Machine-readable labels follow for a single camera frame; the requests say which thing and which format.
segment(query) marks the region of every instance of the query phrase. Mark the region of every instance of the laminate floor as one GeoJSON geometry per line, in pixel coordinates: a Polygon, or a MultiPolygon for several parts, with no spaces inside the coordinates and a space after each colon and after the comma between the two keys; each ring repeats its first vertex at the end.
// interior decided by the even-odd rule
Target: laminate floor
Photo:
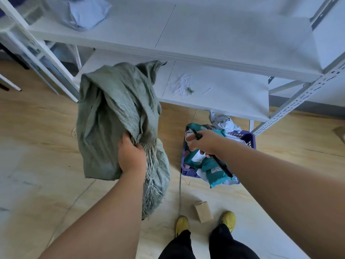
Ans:
{"type": "MultiPolygon", "coordinates": [[[[76,103],[15,63],[0,61],[0,73],[23,89],[0,89],[0,258],[37,258],[115,182],[84,178],[72,136],[76,103]]],[[[248,129],[248,120],[233,120],[248,129]]],[[[162,103],[158,137],[170,160],[171,182],[160,207],[142,222],[137,258],[158,258],[174,236],[183,135],[190,122],[208,123],[208,113],[162,103]]],[[[340,125],[345,121],[293,112],[256,138],[257,149],[345,180],[345,144],[332,132],[340,125]]],[[[190,219],[197,258],[209,258],[207,237],[224,210],[236,214],[234,238],[261,258],[307,258],[241,184],[210,189],[201,179],[183,177],[182,213],[190,219]],[[197,221],[192,205],[198,200],[208,201],[214,220],[197,221]]]]}

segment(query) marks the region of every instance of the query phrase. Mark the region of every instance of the black handle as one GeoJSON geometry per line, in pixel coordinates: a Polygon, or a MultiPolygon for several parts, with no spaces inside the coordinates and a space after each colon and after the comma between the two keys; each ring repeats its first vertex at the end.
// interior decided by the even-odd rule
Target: black handle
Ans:
{"type": "MultiPolygon", "coordinates": [[[[195,129],[191,128],[191,130],[193,131],[193,133],[195,134],[195,138],[197,140],[200,140],[203,135],[199,134],[195,129]]],[[[224,163],[223,161],[219,160],[214,154],[210,154],[211,158],[216,162],[216,164],[218,164],[218,166],[224,171],[224,173],[228,176],[228,177],[233,177],[234,175],[230,172],[228,166],[226,165],[226,163],[224,163]]]]}

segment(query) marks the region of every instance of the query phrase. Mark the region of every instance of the forearm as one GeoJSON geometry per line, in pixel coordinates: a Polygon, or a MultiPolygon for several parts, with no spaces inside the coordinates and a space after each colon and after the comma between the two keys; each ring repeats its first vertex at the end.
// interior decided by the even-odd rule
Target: forearm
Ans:
{"type": "Polygon", "coordinates": [[[63,232],[40,259],[135,258],[144,183],[141,174],[123,173],[116,185],[63,232]]]}
{"type": "Polygon", "coordinates": [[[310,257],[345,254],[344,184],[229,139],[218,144],[216,156],[310,257]]]}

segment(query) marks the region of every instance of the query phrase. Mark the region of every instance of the black pants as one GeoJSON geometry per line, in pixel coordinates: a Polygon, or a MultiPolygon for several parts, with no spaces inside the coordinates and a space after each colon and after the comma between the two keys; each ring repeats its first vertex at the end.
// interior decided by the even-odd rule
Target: black pants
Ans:
{"type": "MultiPolygon", "coordinates": [[[[250,249],[233,239],[225,224],[218,225],[210,235],[211,259],[259,259],[250,249]]],[[[163,250],[158,259],[195,259],[190,240],[190,231],[184,230],[163,250]]]]}

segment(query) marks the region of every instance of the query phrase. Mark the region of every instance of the hand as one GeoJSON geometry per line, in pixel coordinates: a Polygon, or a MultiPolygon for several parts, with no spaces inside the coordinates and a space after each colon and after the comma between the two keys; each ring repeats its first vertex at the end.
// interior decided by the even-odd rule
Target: hand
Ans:
{"type": "Polygon", "coordinates": [[[207,157],[210,154],[216,154],[217,149],[220,147],[220,142],[225,137],[220,136],[212,130],[202,130],[198,131],[198,133],[203,136],[199,140],[196,140],[194,134],[186,138],[189,150],[194,151],[195,149],[200,149],[200,153],[207,153],[207,157]]]}
{"type": "Polygon", "coordinates": [[[141,144],[133,145],[126,131],[119,140],[119,165],[124,173],[146,174],[146,153],[141,144]]]}

